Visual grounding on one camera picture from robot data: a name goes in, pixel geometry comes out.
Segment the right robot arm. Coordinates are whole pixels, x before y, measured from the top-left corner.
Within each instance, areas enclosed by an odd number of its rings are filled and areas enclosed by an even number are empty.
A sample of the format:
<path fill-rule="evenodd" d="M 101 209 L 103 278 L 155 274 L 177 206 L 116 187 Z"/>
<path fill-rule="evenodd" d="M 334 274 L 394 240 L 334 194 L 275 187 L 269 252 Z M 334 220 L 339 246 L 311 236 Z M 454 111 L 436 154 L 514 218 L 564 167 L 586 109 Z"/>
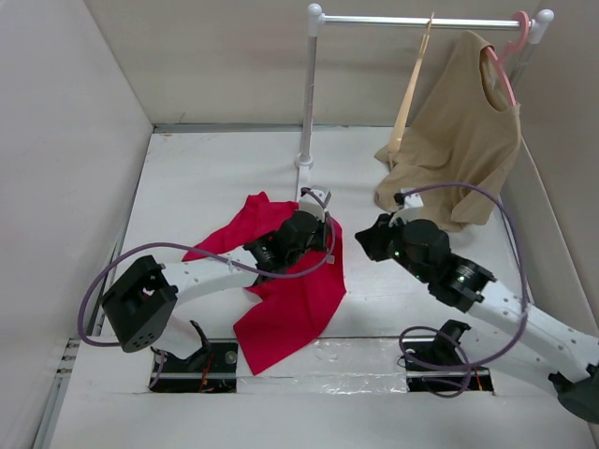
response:
<path fill-rule="evenodd" d="M 369 257 L 392 260 L 424 283 L 428 293 L 494 332 L 448 320 L 421 349 L 406 353 L 412 366 L 459 371 L 495 368 L 550 393 L 574 416 L 598 421 L 598 339 L 557 320 L 510 291 L 489 270 L 452 253 L 447 233 L 428 220 L 405 222 L 382 214 L 358 235 Z"/>

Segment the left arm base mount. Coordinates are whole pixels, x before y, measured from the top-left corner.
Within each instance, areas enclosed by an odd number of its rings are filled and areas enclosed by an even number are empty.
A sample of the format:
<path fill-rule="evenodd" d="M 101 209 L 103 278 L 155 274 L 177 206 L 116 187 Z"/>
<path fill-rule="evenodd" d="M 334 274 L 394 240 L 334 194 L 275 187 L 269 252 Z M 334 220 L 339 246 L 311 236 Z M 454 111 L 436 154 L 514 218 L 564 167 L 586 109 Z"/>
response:
<path fill-rule="evenodd" d="M 234 340 L 210 341 L 199 324 L 188 322 L 199 348 L 186 359 L 152 349 L 153 368 L 148 389 L 153 393 L 232 394 L 237 392 L 239 344 Z"/>

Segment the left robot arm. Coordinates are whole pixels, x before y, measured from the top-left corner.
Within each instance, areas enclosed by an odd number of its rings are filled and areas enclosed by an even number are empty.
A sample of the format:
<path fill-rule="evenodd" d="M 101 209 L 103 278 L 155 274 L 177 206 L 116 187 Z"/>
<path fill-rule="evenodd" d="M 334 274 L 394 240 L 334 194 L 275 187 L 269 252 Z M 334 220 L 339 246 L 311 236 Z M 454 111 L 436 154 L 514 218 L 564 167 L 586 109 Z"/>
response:
<path fill-rule="evenodd" d="M 195 371 L 208 362 L 200 325 L 176 308 L 228 290 L 261 298 L 234 325 L 248 360 L 273 364 L 304 348 L 327 327 L 345 294 L 343 235 L 325 212 L 295 210 L 279 228 L 228 253 L 192 248 L 192 259 L 161 264 L 146 254 L 133 262 L 101 305 L 126 353 L 146 348 L 176 357 Z"/>

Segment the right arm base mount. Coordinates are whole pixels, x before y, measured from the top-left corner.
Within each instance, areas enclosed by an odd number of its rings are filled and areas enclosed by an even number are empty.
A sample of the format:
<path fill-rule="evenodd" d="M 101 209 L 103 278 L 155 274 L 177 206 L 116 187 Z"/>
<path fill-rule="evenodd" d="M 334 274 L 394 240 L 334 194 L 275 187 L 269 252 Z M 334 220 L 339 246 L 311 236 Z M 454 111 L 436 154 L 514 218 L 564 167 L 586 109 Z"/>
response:
<path fill-rule="evenodd" d="M 463 369 L 459 344 L 470 329 L 466 323 L 448 320 L 439 330 L 413 326 L 401 334 L 403 351 L 397 364 L 405 369 L 409 393 L 454 398 L 466 392 L 493 392 L 489 369 L 474 367 L 470 373 Z"/>

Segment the red t shirt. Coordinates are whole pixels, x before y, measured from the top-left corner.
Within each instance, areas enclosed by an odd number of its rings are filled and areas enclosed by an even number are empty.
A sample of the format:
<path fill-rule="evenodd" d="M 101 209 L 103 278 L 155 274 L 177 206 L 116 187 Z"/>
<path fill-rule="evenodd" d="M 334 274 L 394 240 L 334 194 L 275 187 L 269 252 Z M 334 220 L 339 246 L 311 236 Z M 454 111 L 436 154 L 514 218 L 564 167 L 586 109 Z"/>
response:
<path fill-rule="evenodd" d="M 228 253 L 280 227 L 298 204 L 272 202 L 267 194 L 247 196 L 229 224 L 196 245 L 210 253 Z M 329 325 L 346 293 L 343 231 L 334 224 L 333 262 L 296 279 L 271 280 L 247 290 L 260 302 L 235 323 L 233 330 L 249 369 L 258 375 L 318 338 Z"/>

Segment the beige plastic hanger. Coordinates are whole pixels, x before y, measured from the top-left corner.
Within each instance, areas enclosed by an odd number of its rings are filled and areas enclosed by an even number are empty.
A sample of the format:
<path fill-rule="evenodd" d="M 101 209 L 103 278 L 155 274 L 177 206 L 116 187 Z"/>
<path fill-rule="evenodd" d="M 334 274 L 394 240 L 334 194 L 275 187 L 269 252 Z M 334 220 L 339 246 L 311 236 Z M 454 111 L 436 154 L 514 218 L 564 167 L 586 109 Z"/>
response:
<path fill-rule="evenodd" d="M 427 22 L 426 31 L 422 36 L 420 48 L 418 52 L 418 56 L 416 58 L 415 65 L 413 67 L 412 74 L 410 76 L 408 86 L 405 90 L 402 103 L 400 105 L 396 121 L 394 123 L 389 141 L 387 143 L 387 148 L 390 152 L 397 152 L 402 145 L 402 138 L 405 132 L 405 127 L 407 124 L 407 119 L 410 113 L 410 109 L 412 106 L 412 102 L 414 99 L 416 85 L 419 78 L 420 70 L 425 58 L 425 54 L 429 45 L 430 37 L 431 37 L 431 26 L 434 19 L 434 13 L 430 15 L 430 18 Z"/>

